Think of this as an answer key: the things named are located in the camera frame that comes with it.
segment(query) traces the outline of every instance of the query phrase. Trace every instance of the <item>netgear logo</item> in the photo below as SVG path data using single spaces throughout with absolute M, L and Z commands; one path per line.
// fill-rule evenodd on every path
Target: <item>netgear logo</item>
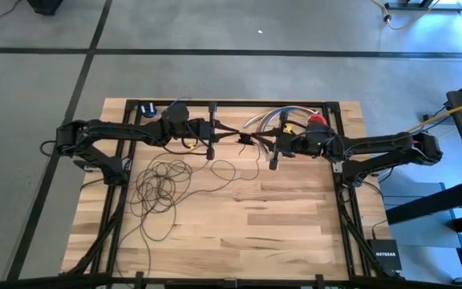
M 375 252 L 375 256 L 378 257 L 395 257 L 396 254 L 393 252 Z

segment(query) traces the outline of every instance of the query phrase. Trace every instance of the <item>yellow cable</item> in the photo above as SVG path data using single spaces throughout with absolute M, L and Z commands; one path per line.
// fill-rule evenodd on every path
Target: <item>yellow cable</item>
M 386 15 L 389 15 L 388 13 L 388 9 L 386 9 L 386 7 L 381 3 L 379 2 L 378 0 L 371 0 L 373 3 L 377 4 L 379 7 L 381 7 L 383 9 L 383 16 L 386 16 Z M 386 24 L 392 29 L 392 30 L 402 30 L 402 29 L 405 29 L 405 28 L 408 28 L 409 26 L 415 24 L 418 20 L 420 20 L 423 16 L 427 15 L 429 12 L 431 12 L 431 10 L 434 8 L 434 6 L 436 6 L 436 4 L 438 4 L 440 2 L 440 0 L 436 1 L 434 4 L 432 4 L 432 6 L 429 7 L 429 9 L 427 11 L 425 11 L 425 13 L 423 13 L 420 17 L 418 17 L 417 19 L 409 22 L 408 24 L 402 26 L 402 27 L 393 27 L 391 25 L 391 20 L 388 19 L 386 21 Z
M 460 111 L 460 110 L 462 110 L 462 105 L 461 105 L 460 107 L 458 107 L 458 108 L 451 109 L 451 110 L 449 110 L 449 111 L 447 111 L 447 112 L 441 112 L 439 115 L 433 116 L 433 117 L 431 117 L 430 119 L 425 120 L 424 122 L 422 122 L 422 123 L 420 123 L 420 124 L 417 124 L 416 126 L 414 126 L 414 127 L 412 127 L 412 128 L 409 128 L 409 129 L 407 130 L 407 132 L 414 132 L 417 128 L 421 128 L 421 127 L 423 127 L 425 124 L 428 124 L 428 123 L 430 123 L 430 122 L 432 122 L 432 121 L 434 121 L 434 120 L 440 119 L 440 118 L 442 118 L 442 117 L 444 117 L 444 116 L 451 115 L 452 113 L 456 113 L 456 112 L 458 112 L 458 111 Z

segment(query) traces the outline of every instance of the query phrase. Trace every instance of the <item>red component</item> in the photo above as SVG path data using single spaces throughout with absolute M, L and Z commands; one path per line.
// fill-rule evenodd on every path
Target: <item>red component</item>
M 308 119 L 308 124 L 311 124 L 311 123 L 317 123 L 317 124 L 325 124 L 327 125 L 327 120 L 325 117 L 323 117 L 322 115 L 318 114 L 318 113 L 314 113 L 310 116 L 310 118 Z

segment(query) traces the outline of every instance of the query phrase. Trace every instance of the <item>wooden table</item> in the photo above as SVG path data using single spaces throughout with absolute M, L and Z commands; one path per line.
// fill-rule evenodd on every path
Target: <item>wooden table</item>
M 125 102 L 125 99 L 106 99 L 101 120 L 121 122 Z M 249 118 L 269 111 L 271 108 L 267 105 L 265 102 L 263 108 L 219 107 L 217 119 L 229 127 L 241 129 Z M 346 136 L 365 136 L 359 102 L 340 102 L 340 107 Z M 190 118 L 208 119 L 207 107 L 189 107 L 189 110 Z M 290 113 L 292 120 L 304 122 L 305 118 L 307 115 Z M 112 155 L 116 141 L 102 140 L 96 146 Z M 186 150 L 177 141 L 168 147 Z M 248 146 L 239 156 L 241 149 L 236 138 L 225 138 L 216 144 L 216 160 L 233 163 L 237 167 L 236 177 L 251 178 L 256 173 L 258 149 Z M 137 144 L 131 180 L 134 181 L 160 153 L 164 153 L 162 148 Z M 160 158 L 162 161 L 174 159 L 183 160 L 194 169 L 206 162 L 205 157 L 200 156 Z M 149 277 L 301 280 L 322 274 L 325 280 L 348 280 L 330 164 L 323 158 L 297 156 L 280 159 L 278 170 L 271 171 L 263 153 L 258 165 L 260 172 L 254 180 L 234 181 L 216 192 L 193 194 L 176 207 L 176 221 L 170 235 L 162 242 L 148 240 L 152 260 Z M 216 167 L 219 174 L 231 176 L 228 165 L 220 163 Z M 85 182 L 101 177 L 100 173 L 87 173 Z M 373 177 L 367 180 L 377 185 Z M 215 189 L 224 183 L 206 165 L 193 174 L 188 191 Z M 99 182 L 81 192 L 63 271 L 72 268 L 95 240 L 106 188 Z M 128 199 L 133 191 L 130 188 Z M 369 238 L 371 227 L 386 219 L 383 201 L 376 191 L 365 185 L 357 189 L 357 198 L 363 230 Z M 127 205 L 121 238 L 140 224 L 140 219 L 133 216 L 130 209 L 131 205 Z M 173 213 L 170 210 L 148 217 L 145 225 L 153 238 L 163 237 L 168 232 Z M 375 233 L 378 238 L 389 238 L 386 222 L 376 226 Z M 356 272 L 361 274 L 359 253 L 352 237 L 351 242 Z M 107 248 L 103 251 L 102 271 Z M 138 230 L 120 242 L 117 265 L 120 273 L 116 271 L 115 276 L 134 277 L 137 271 L 147 274 L 148 250 Z

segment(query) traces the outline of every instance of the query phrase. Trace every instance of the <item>black robotic arm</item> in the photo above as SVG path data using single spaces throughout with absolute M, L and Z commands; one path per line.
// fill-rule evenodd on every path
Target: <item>black robotic arm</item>
M 159 120 L 147 124 L 78 120 L 57 128 L 55 150 L 61 156 L 81 157 L 83 161 L 76 162 L 80 167 L 100 168 L 107 185 L 122 185 L 128 181 L 128 175 L 123 160 L 109 157 L 93 146 L 98 140 L 138 140 L 165 148 L 171 139 L 181 139 L 183 144 L 185 139 L 195 139 L 207 150 L 206 153 L 194 154 L 206 155 L 208 160 L 212 160 L 215 143 L 224 137 L 238 135 L 238 143 L 254 145 L 256 141 L 272 153 L 270 169 L 277 169 L 279 153 L 284 157 L 298 154 L 324 157 L 334 164 L 335 172 L 342 174 L 344 185 L 354 186 L 360 186 L 370 173 L 408 163 L 434 165 L 443 156 L 435 137 L 423 132 L 351 139 L 339 136 L 326 124 L 309 123 L 305 126 L 288 121 L 287 113 L 283 112 L 278 128 L 246 133 L 221 124 L 215 119 L 215 111 L 216 105 L 210 104 L 209 121 L 202 118 L 190 120 L 186 104 L 176 103 L 163 111 Z M 302 126 L 305 131 L 299 134 L 287 132 L 285 128 L 288 123 Z M 227 132 L 215 133 L 216 129 Z M 354 155 L 372 153 L 384 154 L 366 161 L 349 160 Z

